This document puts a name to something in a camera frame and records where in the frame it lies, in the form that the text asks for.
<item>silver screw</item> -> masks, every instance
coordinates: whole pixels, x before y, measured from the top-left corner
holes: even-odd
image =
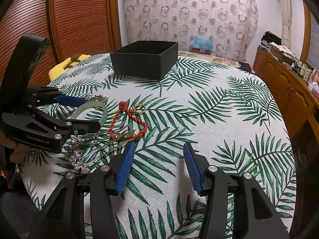
[[[56,139],[61,139],[61,138],[62,138],[62,136],[61,136],[60,134],[55,134],[54,137],[55,137]]]
[[[248,180],[250,180],[253,176],[249,172],[244,173],[244,177]]]
[[[107,164],[101,166],[101,171],[102,172],[107,172],[108,170],[110,170],[110,166],[108,166]]]
[[[210,166],[208,167],[208,170],[209,170],[210,172],[217,172],[218,168],[217,168],[215,165],[210,165]]]
[[[67,179],[72,179],[74,177],[74,173],[73,172],[69,172],[66,174],[65,176]]]

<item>yellow cushion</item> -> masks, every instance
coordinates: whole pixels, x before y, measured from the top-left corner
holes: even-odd
[[[88,57],[90,57],[90,56],[89,55],[80,55],[78,57],[78,60],[82,61]],[[68,66],[75,66],[77,63],[78,62],[72,62],[71,57],[69,57],[66,60],[64,60],[62,63],[59,63],[58,65],[56,65],[55,67],[53,67],[49,71],[50,81],[52,82],[57,77],[59,77],[61,74],[63,74],[65,71],[68,71],[69,70],[69,68],[67,68]]]

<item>black box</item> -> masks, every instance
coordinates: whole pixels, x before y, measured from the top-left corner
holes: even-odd
[[[177,61],[178,43],[141,40],[110,55],[116,74],[162,80]]]

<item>red string bracelet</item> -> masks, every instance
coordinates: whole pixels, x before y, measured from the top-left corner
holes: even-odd
[[[139,140],[141,139],[142,135],[145,134],[146,130],[147,130],[147,124],[145,122],[143,122],[142,120],[139,120],[137,118],[135,118],[132,113],[130,112],[130,110],[127,108],[127,105],[126,105],[126,102],[124,101],[121,101],[119,103],[119,109],[118,111],[116,112],[112,122],[111,122],[111,125],[110,125],[110,128],[112,128],[115,124],[115,121],[117,119],[117,117],[121,114],[122,111],[125,111],[127,113],[127,115],[132,119],[134,120],[136,123],[139,123],[141,125],[143,125],[143,130],[141,130],[137,135],[133,134],[133,135],[127,135],[127,137],[125,137],[125,139],[132,139],[132,138],[135,138],[135,140]],[[112,135],[112,129],[109,131],[109,135],[111,136],[111,139],[114,140],[116,139],[117,135]]]

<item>human hand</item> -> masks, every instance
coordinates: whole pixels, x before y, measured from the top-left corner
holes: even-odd
[[[28,146],[16,143],[7,138],[2,131],[0,131],[0,144],[7,148],[13,149],[13,153],[10,155],[10,162],[14,164],[22,163],[29,150]]]

